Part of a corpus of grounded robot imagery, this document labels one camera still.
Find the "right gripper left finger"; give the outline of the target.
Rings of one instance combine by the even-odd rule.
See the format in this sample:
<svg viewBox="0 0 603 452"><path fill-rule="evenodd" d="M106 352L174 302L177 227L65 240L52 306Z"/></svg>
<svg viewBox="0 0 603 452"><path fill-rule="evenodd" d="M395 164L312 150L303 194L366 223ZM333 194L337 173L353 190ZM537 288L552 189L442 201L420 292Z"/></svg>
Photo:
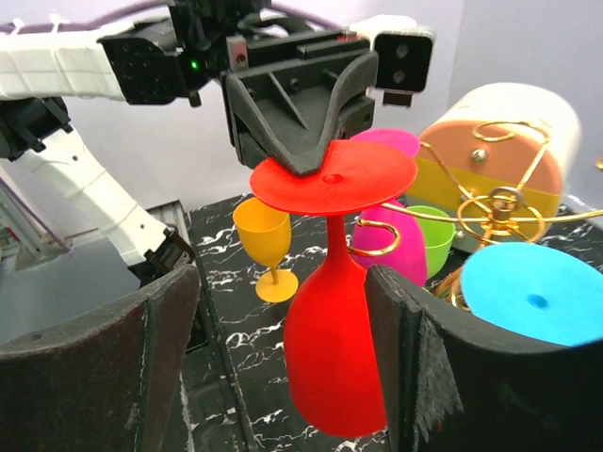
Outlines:
<svg viewBox="0 0 603 452"><path fill-rule="evenodd" d="M160 450L200 288L184 265L2 345L2 450Z"/></svg>

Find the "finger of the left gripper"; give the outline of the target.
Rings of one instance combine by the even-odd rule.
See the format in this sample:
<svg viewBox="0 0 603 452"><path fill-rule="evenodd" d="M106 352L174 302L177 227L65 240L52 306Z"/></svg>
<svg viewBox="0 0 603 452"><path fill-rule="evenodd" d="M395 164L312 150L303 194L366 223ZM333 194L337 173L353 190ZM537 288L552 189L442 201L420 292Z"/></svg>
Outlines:
<svg viewBox="0 0 603 452"><path fill-rule="evenodd" d="M341 132L370 124L378 55L352 51L292 59L224 77L231 141L238 160L253 169L273 158L296 175L317 172Z"/></svg>

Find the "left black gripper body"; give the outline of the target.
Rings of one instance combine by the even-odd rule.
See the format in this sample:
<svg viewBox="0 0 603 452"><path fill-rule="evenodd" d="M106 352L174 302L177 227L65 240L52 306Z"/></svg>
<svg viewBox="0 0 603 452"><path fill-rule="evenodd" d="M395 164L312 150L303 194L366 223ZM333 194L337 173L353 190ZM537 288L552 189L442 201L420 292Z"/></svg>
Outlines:
<svg viewBox="0 0 603 452"><path fill-rule="evenodd" d="M229 134L243 165L319 165L329 143L366 131L377 54L344 32L303 32L250 42L245 68L221 87Z"/></svg>

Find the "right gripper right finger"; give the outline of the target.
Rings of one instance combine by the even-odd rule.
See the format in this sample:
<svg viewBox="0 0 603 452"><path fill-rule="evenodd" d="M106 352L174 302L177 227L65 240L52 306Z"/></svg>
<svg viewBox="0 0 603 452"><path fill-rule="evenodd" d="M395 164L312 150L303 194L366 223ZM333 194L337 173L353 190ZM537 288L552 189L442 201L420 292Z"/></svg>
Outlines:
<svg viewBox="0 0 603 452"><path fill-rule="evenodd" d="M600 342L503 330L387 266L365 291L392 450L601 449Z"/></svg>

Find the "orange wine glass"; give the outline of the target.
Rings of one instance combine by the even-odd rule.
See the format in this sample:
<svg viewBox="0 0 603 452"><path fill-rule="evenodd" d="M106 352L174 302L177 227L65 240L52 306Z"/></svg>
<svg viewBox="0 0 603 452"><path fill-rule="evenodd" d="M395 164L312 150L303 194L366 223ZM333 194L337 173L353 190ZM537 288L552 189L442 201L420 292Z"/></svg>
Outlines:
<svg viewBox="0 0 603 452"><path fill-rule="evenodd" d="M297 276L280 268L291 245L289 214L251 197L236 207L233 222L242 248L254 262L268 269L255 283L256 295L267 303L291 299L298 290Z"/></svg>

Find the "red wine glass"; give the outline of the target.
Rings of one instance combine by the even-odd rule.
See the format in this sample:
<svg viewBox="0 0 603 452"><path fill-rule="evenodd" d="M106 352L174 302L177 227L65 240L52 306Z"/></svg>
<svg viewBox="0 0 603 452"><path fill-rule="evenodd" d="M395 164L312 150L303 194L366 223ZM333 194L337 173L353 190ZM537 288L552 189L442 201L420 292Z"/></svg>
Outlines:
<svg viewBox="0 0 603 452"><path fill-rule="evenodd" d="M275 159L251 176L253 195L279 211L326 219L327 254L301 284L284 324L290 396L304 421L341 438L386 426L364 284L367 271L350 256L345 216L379 206L414 182L412 158L388 145L331 142L322 166L296 176Z"/></svg>

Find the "blue wine glass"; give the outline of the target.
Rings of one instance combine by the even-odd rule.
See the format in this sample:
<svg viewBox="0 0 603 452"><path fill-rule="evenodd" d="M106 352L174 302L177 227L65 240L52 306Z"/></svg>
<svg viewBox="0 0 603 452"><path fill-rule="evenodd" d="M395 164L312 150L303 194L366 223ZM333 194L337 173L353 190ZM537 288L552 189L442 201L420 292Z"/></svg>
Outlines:
<svg viewBox="0 0 603 452"><path fill-rule="evenodd" d="M602 338L602 274L565 252L489 246L465 262L461 290L474 316L504 330L568 347Z"/></svg>

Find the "magenta wine glass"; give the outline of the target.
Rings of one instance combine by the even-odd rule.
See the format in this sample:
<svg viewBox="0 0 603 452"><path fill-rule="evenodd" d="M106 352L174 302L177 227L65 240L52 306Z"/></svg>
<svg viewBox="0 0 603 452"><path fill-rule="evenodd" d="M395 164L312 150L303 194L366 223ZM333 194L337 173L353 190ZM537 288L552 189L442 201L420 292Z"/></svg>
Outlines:
<svg viewBox="0 0 603 452"><path fill-rule="evenodd" d="M401 129L369 129L353 139L375 142L396 148L414 159L419 151L419 140L410 132ZM417 286L424 286L428 279L425 240L423 233L412 216L407 216L382 207L363 211L361 219L388 223L401 235L395 250L383 256L365 257L352 255L352 259L370 268L373 265L389 266ZM381 250L392 243L394 236L385 229L355 226L351 236L351 246L361 250Z"/></svg>

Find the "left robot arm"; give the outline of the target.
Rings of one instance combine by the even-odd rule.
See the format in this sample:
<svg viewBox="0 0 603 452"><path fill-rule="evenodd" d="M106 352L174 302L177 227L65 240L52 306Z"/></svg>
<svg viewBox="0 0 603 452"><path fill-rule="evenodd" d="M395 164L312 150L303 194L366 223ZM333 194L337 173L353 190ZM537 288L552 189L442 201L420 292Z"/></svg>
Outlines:
<svg viewBox="0 0 603 452"><path fill-rule="evenodd" d="M194 260L190 245L144 210L76 132L68 97L129 105L201 103L221 85L239 161L273 158L316 172L335 137L366 130L379 57L369 39L286 13L272 37L265 1L171 1L137 23L14 27L1 39L1 155L50 183L118 251L142 283Z"/></svg>

